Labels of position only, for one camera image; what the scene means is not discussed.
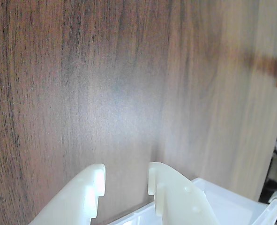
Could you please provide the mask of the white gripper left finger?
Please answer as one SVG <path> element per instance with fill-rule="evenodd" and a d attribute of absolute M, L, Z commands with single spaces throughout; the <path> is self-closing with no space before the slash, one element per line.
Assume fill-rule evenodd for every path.
<path fill-rule="evenodd" d="M 92 164 L 78 173 L 32 220 L 33 225 L 89 225 L 105 195 L 106 168 Z"/>

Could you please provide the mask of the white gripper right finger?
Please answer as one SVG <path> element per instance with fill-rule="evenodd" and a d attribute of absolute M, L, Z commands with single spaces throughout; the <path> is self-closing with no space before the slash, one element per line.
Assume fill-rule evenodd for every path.
<path fill-rule="evenodd" d="M 150 162 L 148 194 L 164 225 L 218 225 L 205 193 L 184 175 L 161 162 Z"/>

